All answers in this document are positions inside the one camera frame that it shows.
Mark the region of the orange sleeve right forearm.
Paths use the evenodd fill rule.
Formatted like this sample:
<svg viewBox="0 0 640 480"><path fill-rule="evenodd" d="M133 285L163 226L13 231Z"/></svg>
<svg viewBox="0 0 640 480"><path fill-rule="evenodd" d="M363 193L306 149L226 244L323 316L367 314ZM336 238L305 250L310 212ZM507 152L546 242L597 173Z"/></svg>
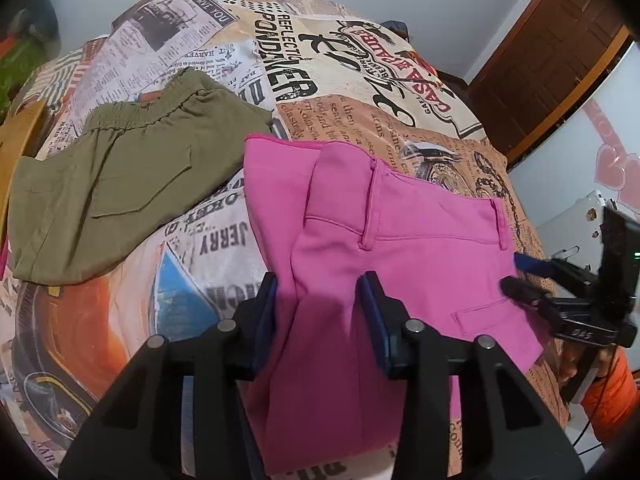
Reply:
<svg viewBox="0 0 640 480"><path fill-rule="evenodd" d="M609 446L638 407L638 386L632 377L625 351L618 349L611 375L591 384L582 399L582 408L591 420L598 441L603 446Z"/></svg>

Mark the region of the right hand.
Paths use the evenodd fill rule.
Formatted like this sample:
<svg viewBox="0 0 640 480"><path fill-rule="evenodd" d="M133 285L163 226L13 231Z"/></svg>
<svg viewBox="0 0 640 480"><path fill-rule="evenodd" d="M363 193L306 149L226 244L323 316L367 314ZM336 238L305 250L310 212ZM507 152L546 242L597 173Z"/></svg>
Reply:
<svg viewBox="0 0 640 480"><path fill-rule="evenodd" d="M564 386L570 378L577 374L577 365L586 350L592 350L592 347L586 347L578 342L564 341L562 343L561 364L560 364L560 384ZM608 374L608 367L614 360L616 350L613 347L600 349L596 357L597 378L603 378Z"/></svg>

